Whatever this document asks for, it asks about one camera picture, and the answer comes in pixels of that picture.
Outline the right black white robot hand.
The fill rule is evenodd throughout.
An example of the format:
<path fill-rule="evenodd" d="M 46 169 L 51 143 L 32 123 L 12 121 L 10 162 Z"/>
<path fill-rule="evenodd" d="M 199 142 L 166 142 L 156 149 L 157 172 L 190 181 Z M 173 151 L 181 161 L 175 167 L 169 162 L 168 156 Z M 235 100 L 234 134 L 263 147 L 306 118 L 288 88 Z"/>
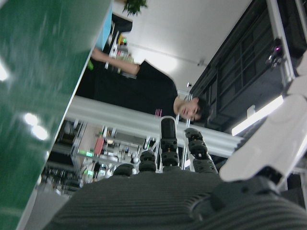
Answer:
<path fill-rule="evenodd" d="M 307 213 L 277 187 L 307 150 L 307 66 L 283 104 L 216 173 L 203 143 L 193 172 L 168 168 L 85 185 L 47 230 L 304 230 Z"/>

